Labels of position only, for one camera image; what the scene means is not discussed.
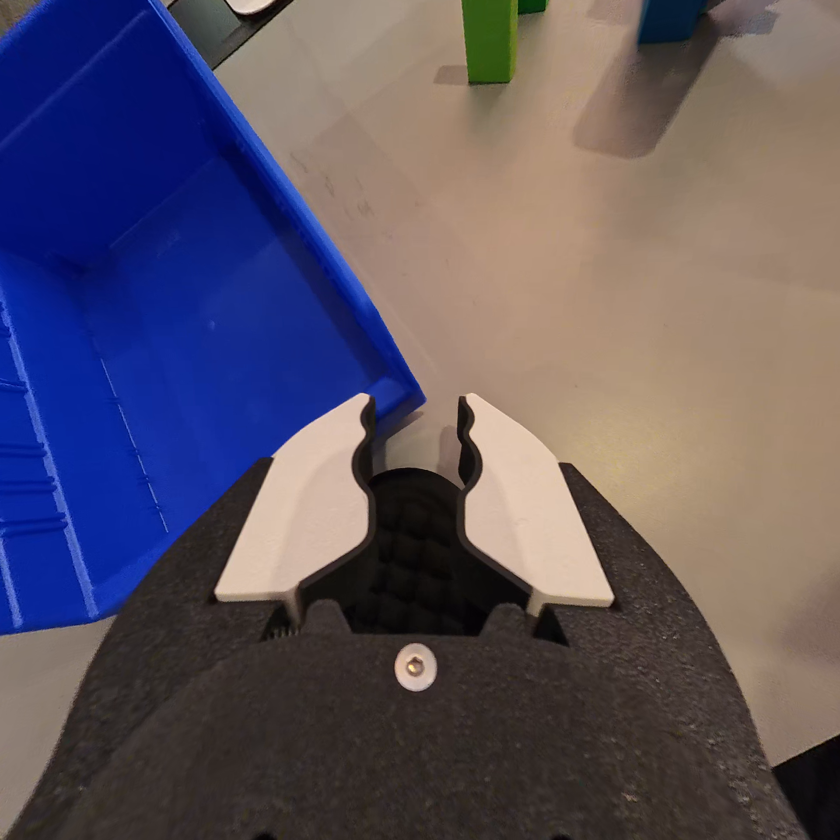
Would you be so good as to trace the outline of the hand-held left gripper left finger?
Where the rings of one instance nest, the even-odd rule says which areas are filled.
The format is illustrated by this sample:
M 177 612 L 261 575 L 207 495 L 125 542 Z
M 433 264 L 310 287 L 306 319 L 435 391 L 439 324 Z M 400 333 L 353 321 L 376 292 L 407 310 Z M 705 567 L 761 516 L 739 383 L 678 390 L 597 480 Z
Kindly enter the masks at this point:
M 351 397 L 270 466 L 214 590 L 219 602 L 352 602 L 372 577 L 375 399 Z

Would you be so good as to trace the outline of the blue arch block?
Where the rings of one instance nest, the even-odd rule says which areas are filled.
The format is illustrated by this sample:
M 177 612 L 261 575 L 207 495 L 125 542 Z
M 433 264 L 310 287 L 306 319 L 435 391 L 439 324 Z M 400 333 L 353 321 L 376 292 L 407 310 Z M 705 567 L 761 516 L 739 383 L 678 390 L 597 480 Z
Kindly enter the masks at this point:
M 687 41 L 708 4 L 708 1 L 643 1 L 637 43 L 643 46 Z

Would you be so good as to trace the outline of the lime green plank block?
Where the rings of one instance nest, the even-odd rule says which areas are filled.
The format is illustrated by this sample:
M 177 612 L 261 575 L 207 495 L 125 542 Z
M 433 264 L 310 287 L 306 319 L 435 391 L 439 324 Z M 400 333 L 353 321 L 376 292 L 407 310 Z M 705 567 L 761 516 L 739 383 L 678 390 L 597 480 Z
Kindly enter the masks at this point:
M 471 85 L 508 83 L 517 61 L 518 2 L 462 1 Z

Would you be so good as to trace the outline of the blue plastic bin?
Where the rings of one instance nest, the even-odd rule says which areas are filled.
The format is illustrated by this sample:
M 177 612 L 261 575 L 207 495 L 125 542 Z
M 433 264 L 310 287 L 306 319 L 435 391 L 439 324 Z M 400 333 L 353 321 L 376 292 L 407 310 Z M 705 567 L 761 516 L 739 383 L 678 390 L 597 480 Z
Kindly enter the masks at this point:
M 1 631 L 116 613 L 259 458 L 426 401 L 373 301 L 160 2 L 1 47 Z

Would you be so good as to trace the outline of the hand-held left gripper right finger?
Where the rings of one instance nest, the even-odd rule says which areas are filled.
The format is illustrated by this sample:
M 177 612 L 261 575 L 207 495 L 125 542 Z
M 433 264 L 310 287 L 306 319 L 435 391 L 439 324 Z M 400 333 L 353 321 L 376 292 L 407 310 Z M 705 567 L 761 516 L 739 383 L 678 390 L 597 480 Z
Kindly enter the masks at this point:
M 515 602 L 609 608 L 615 595 L 559 462 L 527 428 L 475 393 L 458 399 L 456 529 L 473 593 Z

